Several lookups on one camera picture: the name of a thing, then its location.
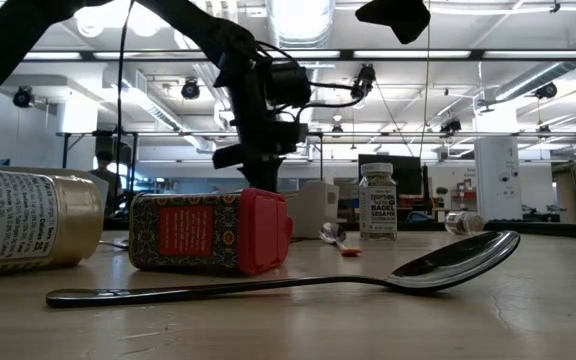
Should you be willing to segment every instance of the gold can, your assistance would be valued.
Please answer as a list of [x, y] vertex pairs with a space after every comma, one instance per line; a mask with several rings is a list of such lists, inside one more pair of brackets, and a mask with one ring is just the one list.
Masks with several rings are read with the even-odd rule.
[[0, 170], [0, 273], [75, 266], [101, 238], [102, 200], [92, 181], [31, 171]]

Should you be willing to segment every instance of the white lid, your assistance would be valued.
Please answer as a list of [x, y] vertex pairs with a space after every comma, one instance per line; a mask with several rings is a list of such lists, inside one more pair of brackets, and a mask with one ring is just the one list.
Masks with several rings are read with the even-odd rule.
[[390, 163], [370, 163], [361, 165], [361, 175], [388, 174], [392, 175], [393, 169]]

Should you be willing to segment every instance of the spice container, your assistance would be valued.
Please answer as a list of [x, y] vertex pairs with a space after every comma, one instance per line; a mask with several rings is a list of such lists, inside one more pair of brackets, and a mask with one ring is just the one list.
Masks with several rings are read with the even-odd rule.
[[486, 222], [469, 211], [451, 212], [446, 216], [446, 230], [453, 235], [471, 235], [484, 230]]
[[86, 175], [2, 169], [0, 273], [75, 266], [92, 255], [101, 238], [103, 207]]
[[361, 166], [359, 183], [360, 237], [362, 240], [397, 239], [397, 183], [392, 164]]
[[196, 268], [255, 275], [288, 255], [292, 219], [281, 195], [140, 195], [130, 216], [130, 261], [142, 270]]

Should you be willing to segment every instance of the table surface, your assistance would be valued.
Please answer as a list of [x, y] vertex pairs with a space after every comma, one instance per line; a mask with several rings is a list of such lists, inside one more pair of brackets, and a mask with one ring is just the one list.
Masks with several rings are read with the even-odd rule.
[[[454, 240], [401, 233], [395, 243], [365, 243], [358, 259], [304, 241], [291, 245], [281, 269], [256, 279], [385, 277]], [[74, 269], [0, 276], [0, 359], [576, 358], [576, 239], [568, 238], [526, 235], [504, 264], [436, 297], [334, 284], [146, 306], [44, 305], [58, 288], [235, 281], [138, 271], [106, 247]]]

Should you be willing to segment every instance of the computer monitor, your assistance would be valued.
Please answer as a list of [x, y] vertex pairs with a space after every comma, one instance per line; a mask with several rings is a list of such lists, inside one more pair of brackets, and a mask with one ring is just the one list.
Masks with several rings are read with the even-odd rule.
[[359, 178], [361, 165], [370, 163], [392, 164], [392, 178], [397, 182], [397, 194], [421, 195], [422, 174], [421, 159], [412, 156], [359, 155]]

